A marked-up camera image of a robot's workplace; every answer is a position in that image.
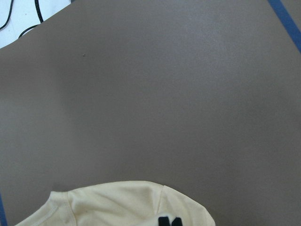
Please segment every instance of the clothing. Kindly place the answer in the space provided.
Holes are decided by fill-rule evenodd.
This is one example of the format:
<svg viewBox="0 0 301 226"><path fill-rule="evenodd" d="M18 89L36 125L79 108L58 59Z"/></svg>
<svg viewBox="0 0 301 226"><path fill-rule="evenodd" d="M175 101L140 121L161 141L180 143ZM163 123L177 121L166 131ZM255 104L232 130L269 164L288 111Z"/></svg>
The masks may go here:
<svg viewBox="0 0 301 226"><path fill-rule="evenodd" d="M183 226L215 226L199 203L149 181L123 181L51 192L47 202L17 226L157 226L179 217Z"/></svg>

